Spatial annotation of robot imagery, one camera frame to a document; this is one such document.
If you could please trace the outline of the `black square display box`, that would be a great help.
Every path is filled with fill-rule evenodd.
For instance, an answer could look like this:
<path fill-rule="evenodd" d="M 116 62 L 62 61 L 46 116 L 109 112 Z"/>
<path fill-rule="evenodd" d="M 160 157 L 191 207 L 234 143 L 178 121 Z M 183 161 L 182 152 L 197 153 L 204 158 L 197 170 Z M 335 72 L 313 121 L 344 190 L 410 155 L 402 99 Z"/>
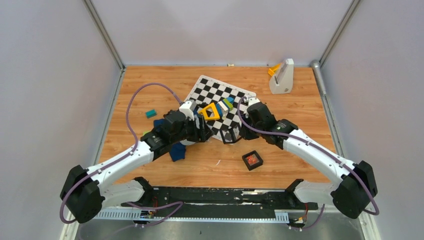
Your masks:
<path fill-rule="evenodd" d="M 220 129 L 219 134 L 224 145 L 232 145 L 242 139 L 240 135 L 241 127 L 237 124 L 228 129 Z"/>

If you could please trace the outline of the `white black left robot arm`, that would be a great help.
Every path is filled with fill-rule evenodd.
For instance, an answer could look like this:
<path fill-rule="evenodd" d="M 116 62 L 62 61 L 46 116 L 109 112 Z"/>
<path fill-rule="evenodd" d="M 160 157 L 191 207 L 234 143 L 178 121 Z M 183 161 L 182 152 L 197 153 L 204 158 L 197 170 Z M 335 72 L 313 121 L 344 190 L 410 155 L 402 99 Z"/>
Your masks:
<path fill-rule="evenodd" d="M 134 169 L 149 164 L 169 153 L 177 143 L 204 143 L 213 135 L 201 115 L 192 118 L 179 110 L 164 115 L 161 124 L 137 138 L 134 145 L 118 155 L 97 165 L 83 168 L 73 167 L 60 193 L 62 203 L 59 217 L 65 224 L 72 223 L 64 217 L 67 208 L 78 223 L 86 223 L 101 210 L 126 202 L 137 202 L 149 206 L 153 193 L 139 178 L 127 183 L 115 182 Z"/>

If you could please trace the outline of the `red leaf brooch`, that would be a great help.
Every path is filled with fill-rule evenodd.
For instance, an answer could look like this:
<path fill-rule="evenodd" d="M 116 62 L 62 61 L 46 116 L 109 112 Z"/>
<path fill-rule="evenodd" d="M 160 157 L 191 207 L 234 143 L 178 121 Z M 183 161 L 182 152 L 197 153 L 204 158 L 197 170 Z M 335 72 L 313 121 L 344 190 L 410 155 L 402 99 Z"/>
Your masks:
<path fill-rule="evenodd" d="M 258 158 L 254 155 L 248 156 L 246 159 L 250 166 L 255 165 L 259 162 Z"/>

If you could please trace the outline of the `blue t-shirt garment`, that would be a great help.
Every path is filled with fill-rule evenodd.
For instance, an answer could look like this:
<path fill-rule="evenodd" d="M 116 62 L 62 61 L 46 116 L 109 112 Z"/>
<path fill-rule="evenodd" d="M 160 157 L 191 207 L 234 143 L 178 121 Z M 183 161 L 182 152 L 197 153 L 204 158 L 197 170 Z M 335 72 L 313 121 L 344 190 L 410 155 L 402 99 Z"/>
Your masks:
<path fill-rule="evenodd" d="M 164 118 L 153 120 L 153 126 L 154 127 L 160 126 L 164 122 L 164 120 L 165 120 Z M 205 126 L 211 132 L 211 134 L 207 135 L 206 140 L 208 140 L 213 135 L 213 131 L 211 130 L 211 128 L 207 124 Z M 194 145 L 194 144 L 195 144 L 194 142 L 190 142 L 190 141 L 186 141 L 186 140 L 173 144 L 172 147 L 171 147 L 171 150 L 169 152 L 171 160 L 173 162 L 176 162 L 176 161 L 185 159 L 187 146 L 191 146 L 191 145 Z"/>

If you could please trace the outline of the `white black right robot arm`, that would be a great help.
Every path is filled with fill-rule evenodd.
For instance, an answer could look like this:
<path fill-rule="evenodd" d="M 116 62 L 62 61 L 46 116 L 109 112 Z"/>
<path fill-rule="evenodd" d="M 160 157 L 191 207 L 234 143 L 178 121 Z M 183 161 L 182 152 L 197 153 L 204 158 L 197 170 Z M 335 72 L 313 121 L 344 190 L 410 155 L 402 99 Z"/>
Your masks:
<path fill-rule="evenodd" d="M 380 209 L 372 166 L 340 156 L 309 137 L 296 124 L 276 120 L 257 97 L 243 97 L 237 106 L 241 136 L 245 140 L 263 138 L 268 144 L 300 157 L 322 173 L 328 183 L 297 179 L 288 188 L 286 204 L 298 209 L 304 203 L 330 205 L 346 217 L 356 219 L 365 212 L 377 216 Z"/>

